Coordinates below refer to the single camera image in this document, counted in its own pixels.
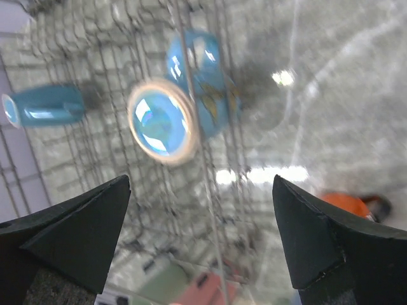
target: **purple surface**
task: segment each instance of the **purple surface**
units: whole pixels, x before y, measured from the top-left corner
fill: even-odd
[[[29,19],[20,6],[0,1],[0,32],[15,32]],[[0,95],[11,92],[7,75],[0,70]],[[23,129],[8,123],[0,108],[0,222],[37,212],[49,206],[44,185]]]

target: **wire rack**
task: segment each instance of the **wire rack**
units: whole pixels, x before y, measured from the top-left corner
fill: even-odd
[[[147,271],[165,257],[199,270],[217,259],[224,301],[230,304],[230,279],[222,258],[238,268],[237,285],[254,283],[264,268],[258,264],[262,241],[270,232],[278,235],[271,187],[259,189],[254,182],[265,174],[255,169],[264,167],[261,154],[267,151],[258,137],[259,126],[249,122],[262,111],[253,112],[247,102],[257,89],[247,89],[253,75],[241,73],[237,64],[247,55],[242,51],[247,33],[238,33],[250,18],[262,19],[259,31],[271,26],[269,1],[39,0],[27,6],[7,2],[32,16],[22,32],[0,33],[6,40],[1,45],[3,69],[12,90],[74,83],[85,97],[83,122],[25,131],[50,202],[61,202],[120,174],[130,177],[132,196],[108,282],[134,292],[148,276],[130,281],[129,265]],[[170,40],[182,37],[182,29],[188,27],[217,34],[223,72],[245,88],[244,115],[222,135],[203,142],[188,164],[167,167],[135,143],[127,123],[127,97],[137,82],[164,74]],[[193,59],[187,64],[190,77]]]

